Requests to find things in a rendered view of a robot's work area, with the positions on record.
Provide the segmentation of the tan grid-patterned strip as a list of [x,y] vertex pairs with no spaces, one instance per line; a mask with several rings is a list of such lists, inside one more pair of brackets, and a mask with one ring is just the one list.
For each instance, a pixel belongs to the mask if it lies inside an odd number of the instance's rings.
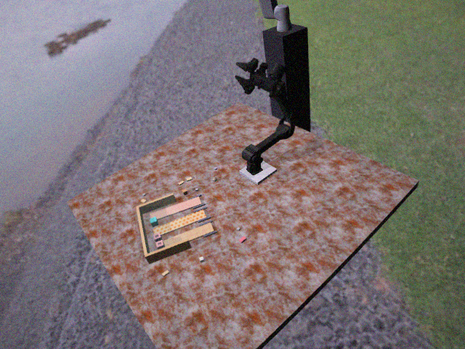
[[188,241],[205,236],[206,234],[214,232],[214,229],[211,226],[211,223],[202,225],[201,227],[195,228],[193,230],[186,231]]

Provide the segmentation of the beige strip with orange polka dots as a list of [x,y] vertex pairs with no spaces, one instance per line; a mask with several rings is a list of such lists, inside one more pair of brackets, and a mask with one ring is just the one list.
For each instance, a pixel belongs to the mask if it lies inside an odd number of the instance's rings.
[[182,220],[183,226],[186,227],[186,226],[191,225],[191,224],[193,224],[193,223],[195,223],[195,222],[197,222],[199,220],[202,220],[204,218],[206,218],[206,215],[205,215],[204,211],[201,210],[199,212],[195,212],[195,213],[190,214],[190,215],[188,215],[186,217],[183,217],[183,218],[181,218],[181,220]]

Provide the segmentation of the tan wooden open-top tray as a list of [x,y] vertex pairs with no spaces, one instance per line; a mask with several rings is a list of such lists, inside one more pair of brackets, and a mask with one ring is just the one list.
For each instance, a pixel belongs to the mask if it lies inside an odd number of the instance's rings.
[[143,254],[149,264],[192,248],[173,192],[135,206]]

